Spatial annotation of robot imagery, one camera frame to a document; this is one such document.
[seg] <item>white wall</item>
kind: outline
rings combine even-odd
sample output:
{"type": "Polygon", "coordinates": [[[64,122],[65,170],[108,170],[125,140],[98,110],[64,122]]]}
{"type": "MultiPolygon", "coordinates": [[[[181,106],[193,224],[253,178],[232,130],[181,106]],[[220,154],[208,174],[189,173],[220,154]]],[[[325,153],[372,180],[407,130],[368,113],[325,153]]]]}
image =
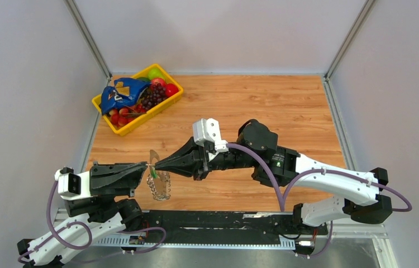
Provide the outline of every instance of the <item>white wall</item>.
{"type": "Polygon", "coordinates": [[[79,168],[104,84],[63,1],[0,1],[0,267],[47,231],[53,174],[79,168]]]}
{"type": "Polygon", "coordinates": [[[77,0],[107,65],[324,73],[365,0],[77,0]]]}
{"type": "Polygon", "coordinates": [[[419,267],[419,1],[379,0],[332,82],[359,168],[387,168],[413,204],[386,226],[399,266],[419,267]]]}

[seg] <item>wooden surface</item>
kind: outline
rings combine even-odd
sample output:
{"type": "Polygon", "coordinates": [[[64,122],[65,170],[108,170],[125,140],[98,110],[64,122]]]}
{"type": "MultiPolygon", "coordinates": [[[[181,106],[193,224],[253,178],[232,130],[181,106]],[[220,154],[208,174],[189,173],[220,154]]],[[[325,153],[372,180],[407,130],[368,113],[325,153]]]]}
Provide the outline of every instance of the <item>wooden surface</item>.
{"type": "MultiPolygon", "coordinates": [[[[103,164],[149,160],[154,149],[163,159],[192,136],[201,118],[219,121],[222,138],[235,141],[239,127],[251,118],[279,135],[278,145],[295,149],[318,161],[344,167],[341,148],[318,76],[174,76],[184,88],[183,98],[124,137],[115,135],[101,119],[89,156],[103,164]]],[[[142,183],[136,200],[142,209],[278,211],[274,189],[251,178],[253,169],[213,171],[203,181],[171,174],[172,197],[158,202],[142,183]]],[[[287,200],[317,202],[330,194],[295,187],[287,200]]]]}

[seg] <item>cable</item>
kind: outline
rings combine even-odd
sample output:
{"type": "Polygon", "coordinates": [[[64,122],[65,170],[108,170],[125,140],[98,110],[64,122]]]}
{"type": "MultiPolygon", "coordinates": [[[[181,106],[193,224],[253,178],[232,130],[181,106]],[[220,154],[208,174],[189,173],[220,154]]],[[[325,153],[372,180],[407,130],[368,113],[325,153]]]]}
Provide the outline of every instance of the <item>cable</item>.
{"type": "Polygon", "coordinates": [[[299,255],[306,259],[318,257],[319,255],[323,254],[323,252],[328,248],[328,245],[331,243],[332,236],[333,236],[333,221],[330,222],[330,233],[328,234],[328,240],[326,241],[326,244],[323,246],[323,248],[318,253],[315,253],[315,254],[311,254],[311,255],[299,254],[299,255]]]}
{"type": "Polygon", "coordinates": [[[160,246],[160,244],[162,244],[165,241],[165,238],[166,238],[166,230],[164,228],[162,228],[162,227],[150,227],[150,228],[145,228],[145,229],[138,230],[138,231],[131,231],[131,232],[121,231],[119,233],[125,233],[127,235],[131,235],[131,234],[134,234],[134,233],[141,233],[141,232],[145,232],[145,231],[154,231],[154,230],[162,231],[164,233],[164,236],[162,237],[162,239],[159,242],[157,242],[157,244],[155,244],[155,245],[153,245],[153,246],[151,246],[151,247],[149,247],[149,248],[147,248],[145,250],[134,251],[135,254],[140,254],[140,253],[147,253],[147,252],[150,252],[152,250],[156,250],[157,247],[160,246]]]}
{"type": "Polygon", "coordinates": [[[133,251],[124,251],[124,252],[123,251],[120,251],[120,252],[111,253],[111,254],[109,254],[107,256],[100,257],[100,258],[97,258],[97,259],[94,259],[94,260],[89,260],[89,261],[70,261],[70,262],[73,263],[73,264],[90,264],[90,263],[93,263],[93,262],[97,262],[97,261],[101,261],[101,260],[104,260],[104,259],[108,259],[110,257],[115,257],[115,256],[121,255],[123,253],[140,254],[140,253],[147,253],[147,252],[150,252],[152,250],[156,250],[157,247],[159,247],[165,241],[165,238],[166,238],[166,230],[164,228],[162,228],[162,227],[149,227],[149,228],[144,228],[144,229],[141,229],[141,230],[131,231],[131,232],[128,232],[128,231],[119,231],[118,233],[124,233],[124,234],[127,234],[127,235],[132,235],[134,233],[141,233],[141,232],[148,232],[148,231],[155,231],[155,230],[162,231],[164,233],[164,236],[155,245],[153,245],[153,246],[151,246],[151,247],[149,247],[149,248],[147,248],[145,250],[134,251],[134,252],[133,251]]]}
{"type": "Polygon", "coordinates": [[[297,240],[297,239],[299,239],[300,238],[300,236],[301,236],[301,234],[300,233],[298,233],[298,235],[297,236],[295,236],[295,237],[287,237],[287,236],[285,236],[285,235],[283,235],[283,234],[281,234],[280,232],[277,232],[280,236],[282,236],[283,238],[285,238],[285,239],[289,239],[289,240],[297,240]]]}
{"type": "Polygon", "coordinates": [[[257,161],[259,165],[262,166],[265,173],[270,179],[270,183],[272,183],[272,187],[275,190],[277,201],[279,202],[280,211],[285,211],[285,201],[284,201],[285,199],[282,198],[282,193],[280,192],[279,184],[277,183],[277,180],[275,179],[274,174],[272,173],[272,171],[270,171],[269,166],[264,162],[264,160],[258,154],[256,154],[253,150],[247,147],[244,147],[242,145],[239,145],[236,143],[228,143],[226,146],[228,148],[233,148],[233,149],[237,149],[239,151],[245,152],[246,154],[252,156],[254,160],[257,161]]]}
{"type": "MultiPolygon", "coordinates": [[[[295,183],[299,179],[301,179],[302,177],[304,177],[304,176],[306,176],[308,174],[313,174],[313,173],[318,174],[318,173],[322,173],[322,172],[325,172],[325,170],[324,169],[312,169],[312,170],[307,170],[307,171],[304,171],[304,172],[298,174],[288,184],[287,188],[285,189],[284,194],[283,194],[283,200],[284,200],[284,202],[287,200],[289,191],[292,189],[292,187],[295,185],[295,183]]],[[[365,184],[368,184],[369,183],[369,181],[366,180],[366,179],[360,178],[358,176],[355,176],[355,175],[352,175],[352,174],[349,174],[349,173],[346,173],[346,172],[343,172],[343,171],[327,169],[326,170],[326,173],[341,175],[341,176],[344,176],[344,177],[348,177],[350,179],[354,179],[354,180],[360,181],[360,182],[365,183],[365,184]]],[[[399,193],[398,191],[396,191],[396,190],[394,190],[394,189],[392,189],[392,188],[390,188],[388,186],[382,185],[380,183],[371,183],[371,185],[372,186],[376,186],[378,188],[381,188],[381,189],[384,189],[384,190],[386,190],[388,192],[393,193],[398,198],[400,198],[402,201],[404,201],[405,204],[407,205],[407,208],[393,208],[392,211],[395,211],[395,212],[409,212],[409,211],[412,210],[412,204],[410,203],[410,201],[406,197],[404,197],[401,193],[399,193]]]]}
{"type": "Polygon", "coordinates": [[[58,242],[60,242],[65,247],[69,247],[73,250],[84,250],[84,249],[88,248],[91,245],[91,243],[93,242],[93,235],[91,234],[91,230],[89,229],[89,227],[86,224],[84,224],[82,222],[72,222],[72,223],[68,223],[66,225],[68,228],[70,228],[73,225],[83,226],[83,228],[88,233],[88,242],[83,246],[76,246],[76,245],[68,243],[62,237],[60,237],[60,235],[58,235],[58,233],[55,231],[55,228],[53,227],[53,223],[51,221],[50,210],[51,210],[51,202],[53,200],[53,194],[55,193],[57,186],[58,186],[58,181],[55,181],[53,183],[53,186],[51,187],[50,195],[48,197],[47,209],[46,209],[46,217],[47,217],[46,219],[47,219],[48,229],[50,230],[51,235],[53,237],[55,237],[58,240],[58,242]]]}
{"type": "MultiPolygon", "coordinates": [[[[66,227],[61,227],[60,229],[58,229],[57,233],[60,233],[61,231],[65,230],[65,229],[66,229],[66,227]]],[[[17,259],[17,261],[20,262],[21,264],[28,263],[28,261],[23,261],[22,258],[24,258],[25,256],[28,256],[28,255],[30,255],[30,254],[32,254],[34,252],[37,252],[39,250],[39,248],[41,248],[43,245],[45,245],[52,238],[53,238],[53,236],[50,235],[45,240],[43,240],[40,244],[38,244],[37,246],[35,246],[33,250],[29,250],[29,251],[25,252],[24,254],[20,255],[20,257],[17,259]]]]}
{"type": "MultiPolygon", "coordinates": [[[[254,160],[256,160],[262,166],[262,168],[264,169],[265,173],[267,173],[267,176],[269,177],[270,182],[272,183],[272,187],[274,187],[275,194],[277,195],[277,201],[279,202],[279,206],[280,206],[280,211],[284,211],[285,210],[285,201],[287,200],[288,193],[293,188],[293,186],[295,185],[295,183],[299,179],[301,179],[302,177],[304,177],[304,176],[306,176],[308,174],[313,174],[313,173],[317,173],[318,174],[318,173],[324,173],[324,172],[326,172],[326,173],[331,173],[331,174],[345,176],[345,177],[348,177],[348,178],[351,178],[351,179],[360,181],[360,182],[365,183],[365,184],[368,184],[369,183],[369,181],[366,180],[366,179],[360,178],[358,176],[355,176],[355,175],[352,175],[352,174],[349,174],[349,173],[346,173],[346,172],[343,172],[343,171],[329,170],[329,169],[326,169],[326,170],[324,170],[324,169],[312,169],[312,170],[307,170],[307,171],[301,172],[295,178],[293,178],[293,180],[290,181],[290,183],[288,184],[287,188],[285,189],[282,197],[280,197],[279,185],[278,185],[278,183],[277,183],[277,181],[275,179],[274,174],[272,173],[272,171],[270,171],[270,168],[267,165],[267,163],[265,163],[265,161],[258,154],[256,154],[254,151],[252,151],[249,148],[246,148],[246,147],[244,147],[242,145],[235,144],[235,143],[228,143],[227,144],[227,147],[228,148],[237,149],[237,150],[240,150],[240,151],[243,151],[243,152],[247,153],[248,155],[252,156],[254,158],[254,160]]],[[[394,189],[392,189],[392,188],[390,188],[388,186],[382,185],[380,183],[371,183],[371,185],[376,186],[378,188],[381,188],[381,189],[384,189],[384,190],[386,190],[388,192],[393,193],[398,198],[400,198],[402,201],[404,201],[405,204],[407,205],[407,208],[393,208],[392,211],[395,211],[395,212],[409,212],[409,211],[412,210],[412,204],[410,203],[410,201],[406,197],[404,197],[401,193],[399,193],[398,191],[396,191],[396,190],[394,190],[394,189]]],[[[328,244],[330,244],[330,242],[331,242],[332,234],[333,234],[333,221],[330,222],[330,234],[328,235],[328,241],[323,246],[323,248],[321,249],[321,251],[318,252],[318,253],[316,253],[316,254],[309,255],[309,256],[302,255],[302,254],[301,255],[302,256],[305,256],[307,259],[310,258],[310,257],[317,257],[317,256],[321,255],[325,251],[325,249],[328,248],[328,244]]]]}

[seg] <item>yellow plastic crate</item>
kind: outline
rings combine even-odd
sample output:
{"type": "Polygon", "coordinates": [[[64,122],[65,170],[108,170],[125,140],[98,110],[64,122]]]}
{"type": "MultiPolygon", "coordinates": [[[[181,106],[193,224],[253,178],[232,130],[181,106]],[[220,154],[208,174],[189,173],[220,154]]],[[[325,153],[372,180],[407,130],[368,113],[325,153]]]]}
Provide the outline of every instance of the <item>yellow plastic crate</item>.
{"type": "MultiPolygon", "coordinates": [[[[150,109],[147,111],[147,114],[143,114],[139,117],[137,117],[136,119],[134,119],[132,122],[128,123],[127,125],[121,127],[121,128],[116,128],[111,121],[109,120],[108,116],[103,116],[104,120],[106,121],[106,123],[108,124],[108,126],[112,129],[112,131],[116,134],[118,134],[119,136],[124,136],[125,134],[128,134],[129,132],[133,131],[134,129],[136,129],[138,126],[140,126],[141,124],[143,124],[145,121],[151,119],[152,117],[156,116],[158,113],[160,113],[161,111],[167,109],[168,107],[170,107],[171,105],[173,105],[175,102],[179,101],[182,98],[183,95],[183,88],[180,84],[177,83],[177,81],[175,81],[162,67],[160,67],[160,65],[158,64],[152,64],[149,67],[145,68],[144,70],[138,72],[137,74],[131,76],[132,78],[139,78],[139,77],[147,77],[149,71],[153,68],[158,68],[162,74],[165,76],[165,82],[167,83],[173,83],[174,85],[177,86],[178,88],[178,92],[176,94],[174,94],[173,96],[171,96],[170,98],[164,100],[163,102],[159,103],[157,106],[155,106],[154,108],[150,109]]],[[[99,113],[101,113],[101,108],[99,107],[99,105],[101,104],[101,94],[97,95],[96,97],[93,98],[92,103],[94,104],[94,106],[96,107],[96,109],[98,109],[99,113]]]]}

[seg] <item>blue bag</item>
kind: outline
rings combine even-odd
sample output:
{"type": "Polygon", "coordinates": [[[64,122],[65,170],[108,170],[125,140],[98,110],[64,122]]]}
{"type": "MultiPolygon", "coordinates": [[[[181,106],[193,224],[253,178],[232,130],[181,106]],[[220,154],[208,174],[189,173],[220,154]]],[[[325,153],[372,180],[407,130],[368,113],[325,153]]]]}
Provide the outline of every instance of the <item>blue bag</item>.
{"type": "Polygon", "coordinates": [[[112,109],[134,106],[151,83],[133,78],[119,78],[114,87],[107,86],[101,95],[101,115],[112,109]]]}

